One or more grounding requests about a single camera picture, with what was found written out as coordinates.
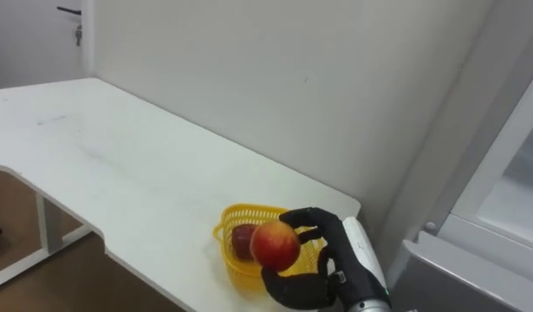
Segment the white table leg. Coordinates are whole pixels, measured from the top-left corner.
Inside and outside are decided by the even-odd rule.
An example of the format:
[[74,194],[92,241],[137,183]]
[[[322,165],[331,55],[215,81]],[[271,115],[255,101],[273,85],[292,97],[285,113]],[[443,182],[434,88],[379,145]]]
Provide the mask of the white table leg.
[[36,205],[41,246],[49,254],[53,254],[62,247],[60,208],[38,193],[36,194]]
[[36,206],[42,248],[0,270],[0,286],[91,232],[82,225],[61,237],[60,208],[39,194],[36,194]]

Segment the red peach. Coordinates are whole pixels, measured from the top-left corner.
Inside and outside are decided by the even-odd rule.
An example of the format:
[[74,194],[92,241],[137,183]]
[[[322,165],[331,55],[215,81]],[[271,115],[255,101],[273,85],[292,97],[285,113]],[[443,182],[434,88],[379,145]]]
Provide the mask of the red peach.
[[269,221],[257,227],[250,238],[250,253],[264,268],[288,269],[299,257],[299,237],[288,224]]
[[233,246],[235,256],[239,260],[253,259],[250,254],[250,238],[256,228],[256,224],[240,224],[231,230],[231,246]]

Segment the plastic basket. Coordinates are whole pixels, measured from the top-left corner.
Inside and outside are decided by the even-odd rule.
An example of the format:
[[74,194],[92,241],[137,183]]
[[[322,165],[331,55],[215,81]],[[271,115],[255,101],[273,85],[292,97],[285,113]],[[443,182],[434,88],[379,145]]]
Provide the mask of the plastic basket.
[[[264,291],[264,284],[260,277],[260,265],[253,261],[238,260],[234,256],[231,245],[231,230],[240,224],[262,224],[277,219],[280,214],[286,211],[287,209],[267,205],[235,204],[227,207],[222,212],[220,224],[214,228],[212,235],[220,243],[222,258],[225,261],[228,276],[237,289],[245,292],[262,292]],[[307,229],[302,227],[296,231],[300,233]],[[295,264],[280,273],[280,275],[316,273],[318,253],[323,245],[322,239],[313,240],[302,245],[301,254]]]

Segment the robotic hand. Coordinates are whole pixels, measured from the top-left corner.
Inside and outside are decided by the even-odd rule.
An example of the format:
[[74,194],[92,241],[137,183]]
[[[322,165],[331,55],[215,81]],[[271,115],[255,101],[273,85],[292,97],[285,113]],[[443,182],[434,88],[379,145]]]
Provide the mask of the robotic hand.
[[[391,303],[380,265],[366,232],[355,218],[341,221],[320,208],[288,211],[279,219],[293,228],[315,227],[299,234],[301,244],[323,237],[328,245],[318,256],[318,273],[279,276],[263,269],[270,295],[291,309],[322,309],[338,297],[347,312],[389,312]],[[328,273],[332,259],[335,272]]]

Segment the wooden floor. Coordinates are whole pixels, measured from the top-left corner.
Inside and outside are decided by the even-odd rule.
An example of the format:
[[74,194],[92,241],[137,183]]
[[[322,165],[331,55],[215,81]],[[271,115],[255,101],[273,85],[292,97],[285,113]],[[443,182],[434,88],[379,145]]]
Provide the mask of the wooden floor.
[[[0,269],[40,248],[35,194],[0,172]],[[62,231],[79,226],[64,215]],[[0,288],[0,312],[182,311],[103,253],[95,234]]]

